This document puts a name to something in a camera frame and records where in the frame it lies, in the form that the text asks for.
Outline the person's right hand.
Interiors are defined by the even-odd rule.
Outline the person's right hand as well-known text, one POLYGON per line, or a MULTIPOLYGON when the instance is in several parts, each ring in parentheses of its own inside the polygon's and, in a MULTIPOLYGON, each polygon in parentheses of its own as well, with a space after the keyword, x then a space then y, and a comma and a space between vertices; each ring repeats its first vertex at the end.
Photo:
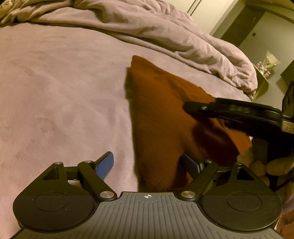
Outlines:
MULTIPOLYGON (((261 179, 269 179, 269 176, 266 176, 266 174, 279 176, 281 179, 286 179, 286 177, 290 179, 291 173, 293 173, 293 156, 274 159, 269 163, 262 163, 261 160, 258 160, 252 147, 241 153, 237 157, 237 161, 247 166, 261 179)), ((293 179, 290 179, 290 182, 286 184, 285 196, 293 198, 293 179)))

